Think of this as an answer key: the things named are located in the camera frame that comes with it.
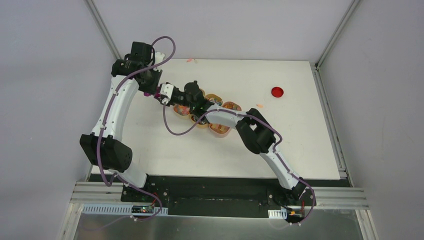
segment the white wall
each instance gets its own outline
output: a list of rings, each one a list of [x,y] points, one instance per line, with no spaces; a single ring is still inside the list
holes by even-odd
[[[123,56],[168,35],[177,59],[316,62],[352,0],[96,0]],[[158,49],[171,52],[166,41]]]
[[[82,0],[2,1],[0,16],[0,239],[52,240],[114,60]]]
[[[423,239],[424,1],[364,0],[322,66],[380,239]]]

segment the red lid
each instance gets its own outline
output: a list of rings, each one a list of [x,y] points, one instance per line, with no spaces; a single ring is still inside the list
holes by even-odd
[[[284,91],[281,87],[275,86],[272,88],[271,94],[276,98],[280,98],[284,94]]]

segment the aluminum frame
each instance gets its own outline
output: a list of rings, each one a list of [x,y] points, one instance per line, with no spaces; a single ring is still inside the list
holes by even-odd
[[[86,2],[87,8],[91,12],[93,20],[97,24],[98,29],[103,35],[110,51],[116,59],[120,59],[121,55],[118,52],[112,36],[110,35],[94,1],[84,1]],[[346,165],[342,147],[337,136],[331,105],[328,101],[326,90],[320,76],[320,66],[323,64],[327,55],[337,42],[341,32],[346,26],[346,23],[349,21],[361,1],[362,0],[352,0],[318,62],[311,66],[321,107],[325,116],[328,133],[333,146],[334,155],[336,156],[337,164],[339,165],[340,178],[348,178],[352,187],[314,187],[314,190],[316,194],[317,209],[355,210],[363,239],[378,240],[379,238],[364,190],[362,188],[353,187],[354,182],[349,175],[348,166]],[[85,180],[89,178],[91,170],[92,166],[90,166]],[[68,210],[60,231],[59,239],[74,239],[84,204],[130,204],[129,202],[121,202],[122,188],[122,183],[114,183],[112,187],[106,187],[102,182],[77,182],[68,205]]]

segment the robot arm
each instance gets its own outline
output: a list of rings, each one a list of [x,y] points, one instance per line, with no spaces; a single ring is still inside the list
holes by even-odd
[[[121,143],[125,118],[130,103],[138,90],[144,92],[146,96],[153,95],[155,99],[166,106],[179,104],[190,107],[190,112],[197,118],[201,118],[202,121],[236,129],[244,145],[268,163],[280,185],[284,189],[290,190],[292,196],[298,200],[306,186],[294,177],[299,178],[299,175],[290,168],[285,159],[278,158],[277,154],[281,156],[281,152],[275,148],[274,133],[257,121],[268,124],[258,110],[252,108],[247,112],[234,111],[216,105],[203,97],[196,81],[187,83],[184,91],[180,91],[169,83],[159,85],[162,70],[157,68],[135,75],[133,79],[127,80],[116,91],[117,86],[130,73],[152,65],[154,62],[159,63],[163,59],[164,55],[159,52],[154,53],[151,45],[133,42],[131,53],[127,54],[125,59],[118,59],[113,64],[110,92],[101,117],[91,134],[83,134],[80,138],[80,145],[91,164],[98,165],[96,149],[100,131],[103,129],[100,145],[103,168],[117,173],[138,188],[144,187],[147,174],[140,171],[136,163],[132,161],[132,150]],[[105,113],[108,113],[108,118],[103,125],[102,118]]]
[[[164,105],[180,104],[190,107],[190,113],[194,114],[197,119],[203,117],[201,120],[204,122],[221,124],[236,129],[246,148],[261,156],[271,167],[280,185],[290,190],[295,199],[298,200],[301,197],[306,186],[293,176],[300,178],[290,168],[289,163],[283,157],[281,157],[281,160],[278,158],[278,155],[282,156],[282,153],[275,146],[274,132],[263,126],[259,121],[249,117],[253,116],[269,125],[257,109],[252,108],[247,112],[235,111],[214,104],[203,97],[197,81],[187,83],[184,92],[179,91],[172,84],[165,83],[160,86],[159,93],[160,96],[157,99]]]

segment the white tabletop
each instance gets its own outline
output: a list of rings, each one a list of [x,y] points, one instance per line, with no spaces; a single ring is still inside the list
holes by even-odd
[[[172,59],[162,69],[161,82],[180,90],[197,80],[206,94],[235,102],[244,111],[258,109],[283,136],[280,150],[303,178],[340,179],[309,62]],[[284,90],[282,97],[271,95],[275,86]],[[170,107],[166,118],[178,133],[192,124]],[[142,92],[132,100],[122,142],[132,149],[132,160],[151,175],[276,177],[260,156],[247,150],[235,129],[224,138],[197,127],[183,136],[171,135],[164,126],[162,106]],[[98,167],[92,172],[98,173]]]

